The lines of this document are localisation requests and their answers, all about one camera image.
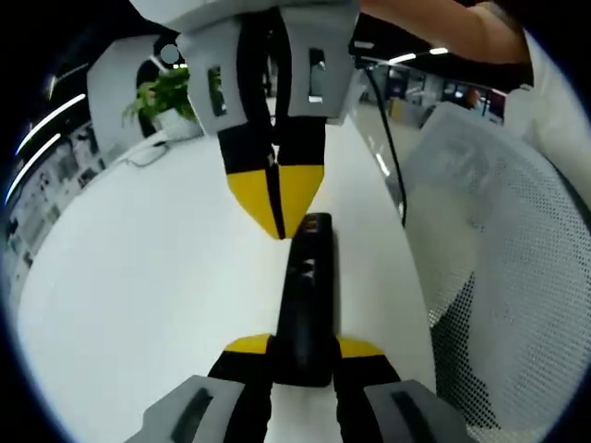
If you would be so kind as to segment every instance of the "green plant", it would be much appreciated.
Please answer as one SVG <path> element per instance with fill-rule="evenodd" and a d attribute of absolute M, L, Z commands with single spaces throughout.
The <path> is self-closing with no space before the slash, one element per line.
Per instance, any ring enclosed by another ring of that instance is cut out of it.
<path fill-rule="evenodd" d="M 123 112 L 124 121 L 136 115 L 143 115 L 153 120 L 158 114 L 169 109 L 176 111 L 187 120 L 197 120 L 193 108 L 188 102 L 188 69 L 180 67 L 161 73 L 155 81 L 146 81 L 139 85 L 136 100 Z"/>

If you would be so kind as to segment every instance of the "person's arm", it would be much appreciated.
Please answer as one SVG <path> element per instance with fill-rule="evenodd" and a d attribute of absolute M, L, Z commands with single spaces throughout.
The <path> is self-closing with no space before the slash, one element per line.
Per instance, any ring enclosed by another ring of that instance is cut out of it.
<path fill-rule="evenodd" d="M 489 7 L 465 7 L 453 0 L 361 0 L 366 14 L 463 58 L 494 64 L 528 62 L 523 33 Z"/>

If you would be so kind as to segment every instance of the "potted plant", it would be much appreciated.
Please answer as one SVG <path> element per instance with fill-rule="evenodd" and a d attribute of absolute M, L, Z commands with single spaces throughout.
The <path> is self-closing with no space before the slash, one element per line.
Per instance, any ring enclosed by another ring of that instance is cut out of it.
<path fill-rule="evenodd" d="M 188 101 L 188 69 L 179 67 L 162 72 L 155 81 L 139 85 L 136 100 L 123 112 L 124 121 L 141 114 L 169 139 L 193 138 L 202 134 L 193 108 Z"/>

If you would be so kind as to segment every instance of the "black cable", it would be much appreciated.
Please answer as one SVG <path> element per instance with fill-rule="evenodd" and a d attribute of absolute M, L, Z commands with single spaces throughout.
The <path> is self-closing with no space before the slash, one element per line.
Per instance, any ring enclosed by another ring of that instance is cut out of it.
<path fill-rule="evenodd" d="M 390 151 L 392 153 L 392 158 L 394 159 L 394 165 L 396 166 L 396 175 L 398 176 L 398 187 L 400 188 L 400 194 L 403 200 L 402 224 L 404 227 L 406 226 L 407 208 L 406 190 L 404 189 L 403 175 L 400 169 L 400 163 L 398 162 L 398 156 L 396 155 L 396 150 L 394 149 L 394 142 L 392 140 L 392 133 L 390 132 L 390 125 L 388 125 L 388 117 L 386 116 L 386 111 L 384 111 L 384 102 L 381 99 L 380 88 L 378 88 L 378 83 L 376 83 L 376 79 L 373 77 L 371 69 L 369 67 L 364 67 L 363 70 L 365 71 L 366 76 L 368 76 L 369 83 L 371 83 L 371 87 L 376 94 L 376 99 L 378 100 L 378 108 L 380 109 L 381 122 L 384 124 L 384 129 L 386 130 L 386 137 L 388 138 L 388 144 L 390 145 Z"/>

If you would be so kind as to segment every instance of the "white desk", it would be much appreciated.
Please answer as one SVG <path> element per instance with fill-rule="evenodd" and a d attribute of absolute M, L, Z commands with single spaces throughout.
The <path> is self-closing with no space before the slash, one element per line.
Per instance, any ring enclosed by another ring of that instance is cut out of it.
<path fill-rule="evenodd" d="M 327 129 L 310 211 L 339 236 L 341 331 L 403 378 L 435 375 L 419 280 L 380 171 L 349 119 Z M 68 207 L 22 293 L 18 335 L 76 441 L 120 442 L 144 410 L 234 339 L 274 332 L 288 241 L 273 241 L 227 188 L 217 140 L 118 165 Z M 273 388 L 266 441 L 341 441 L 331 389 Z"/>

